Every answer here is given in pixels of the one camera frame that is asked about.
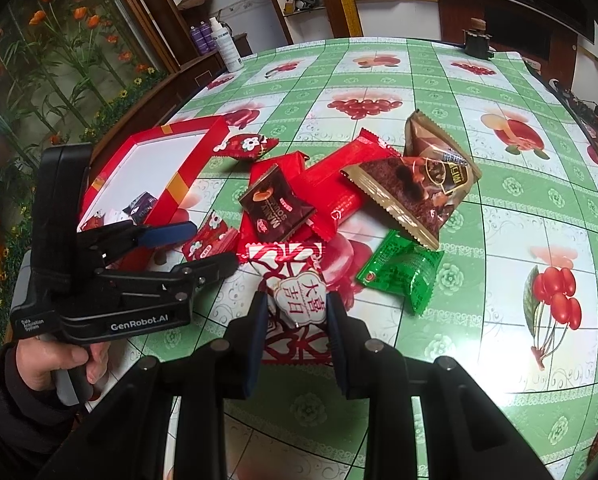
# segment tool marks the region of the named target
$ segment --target brown snack package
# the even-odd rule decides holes
[[[473,170],[475,182],[482,177],[482,172],[473,158],[423,112],[415,110],[408,117],[404,136],[406,145],[403,156],[424,156],[444,162],[468,164]]]
[[[474,184],[469,164],[422,156],[362,162],[343,173],[432,251],[439,249],[441,226]]]
[[[239,199],[259,241],[284,242],[314,213],[298,198],[278,165],[273,165]]]

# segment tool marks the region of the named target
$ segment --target shelf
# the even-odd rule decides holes
[[[324,7],[324,6],[319,6],[319,7],[313,7],[312,9],[306,9],[306,10],[300,9],[300,10],[295,10],[295,12],[293,12],[292,14],[286,14],[282,10],[282,14],[284,15],[284,18],[290,18],[291,16],[295,16],[296,14],[307,14],[308,12],[313,12],[313,10],[322,10],[325,8],[326,7]]]

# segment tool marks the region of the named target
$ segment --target green checkered tablecloth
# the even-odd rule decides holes
[[[404,122],[415,108],[473,155],[484,176],[442,229],[445,256],[425,314],[414,317],[398,298],[369,289],[355,296],[349,314],[406,356],[454,356],[555,478],[577,478],[598,430],[598,165],[579,126],[519,54],[482,61],[422,40],[315,41],[250,56],[242,72],[209,87],[173,121],[256,110],[249,124],[231,132],[279,138],[268,156],[300,150],[314,164],[362,127],[402,148]],[[349,99],[401,105],[358,120],[328,106]],[[493,121],[509,128],[486,126]],[[237,198],[248,176],[246,164],[211,159],[195,183],[203,200],[191,219],[201,222],[214,209],[238,226]],[[387,215],[367,206],[340,234],[374,250],[390,225]],[[168,265],[180,260],[173,251]],[[559,325],[553,338],[549,307],[530,322],[524,314],[529,275],[551,263],[572,268],[582,308],[579,329]],[[178,358],[221,336],[246,312],[259,279],[244,266],[201,293],[190,326],[115,346],[111,384],[142,354]],[[543,359],[533,346],[544,347]],[[424,426],[418,399],[413,403],[419,476],[425,478]],[[177,410],[175,404],[170,465]],[[253,397],[227,402],[225,411],[234,479],[362,478],[367,402],[345,401],[330,367],[265,365]]]

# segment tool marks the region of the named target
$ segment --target human hand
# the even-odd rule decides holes
[[[61,343],[41,341],[31,337],[16,344],[16,368],[23,382],[35,391],[54,388],[50,372],[69,370],[86,365],[86,376],[90,384],[96,383],[108,369],[109,342],[90,345],[90,355],[85,348]]]

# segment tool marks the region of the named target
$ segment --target purple bottle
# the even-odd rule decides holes
[[[210,50],[214,50],[215,48],[217,48],[217,44],[215,43],[215,40],[213,40],[212,37],[213,29],[210,26],[210,23],[201,22],[199,28],[201,29],[201,34],[204,35],[204,40],[208,48]]]
[[[201,29],[199,27],[190,27],[190,37],[192,41],[195,42],[195,45],[199,49],[199,52],[203,56],[210,52],[210,48],[208,47],[207,43],[205,43],[204,35],[201,33]]]

